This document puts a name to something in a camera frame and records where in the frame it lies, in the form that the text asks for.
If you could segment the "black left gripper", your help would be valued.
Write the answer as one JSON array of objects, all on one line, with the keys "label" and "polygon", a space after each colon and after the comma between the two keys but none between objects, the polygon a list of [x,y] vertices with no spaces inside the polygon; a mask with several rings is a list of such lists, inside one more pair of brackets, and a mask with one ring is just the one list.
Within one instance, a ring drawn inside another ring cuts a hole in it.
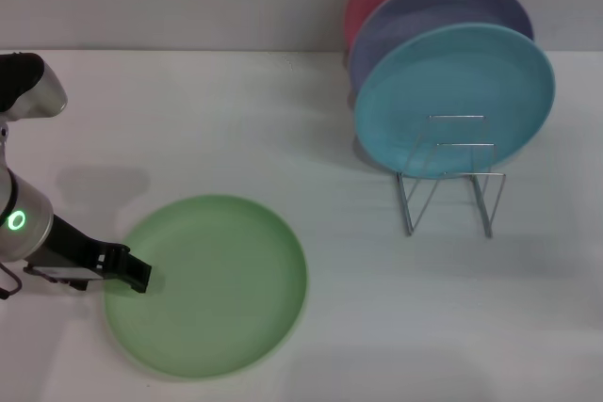
[{"label": "black left gripper", "polygon": [[50,282],[118,279],[145,294],[152,267],[122,244],[92,239],[57,215],[41,246],[26,259],[25,273]]}]

